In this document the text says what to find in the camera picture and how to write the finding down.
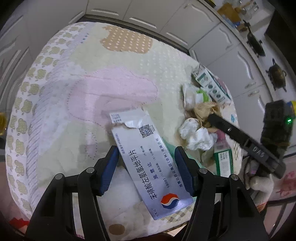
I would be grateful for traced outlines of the white gloved right hand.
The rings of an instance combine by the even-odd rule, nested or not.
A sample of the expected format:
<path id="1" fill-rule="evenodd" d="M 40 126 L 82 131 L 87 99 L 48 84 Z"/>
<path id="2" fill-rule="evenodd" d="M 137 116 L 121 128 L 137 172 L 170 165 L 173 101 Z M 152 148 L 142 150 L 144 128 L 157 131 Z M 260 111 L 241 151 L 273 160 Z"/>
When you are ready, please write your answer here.
<path id="1" fill-rule="evenodd" d="M 244 158 L 242 164 L 243 183 L 247 190 L 252 189 L 257 192 L 252 199 L 258 211 L 261 212 L 273 192 L 274 181 L 270 174 L 267 177 L 251 176 L 251 160 L 249 157 Z"/>

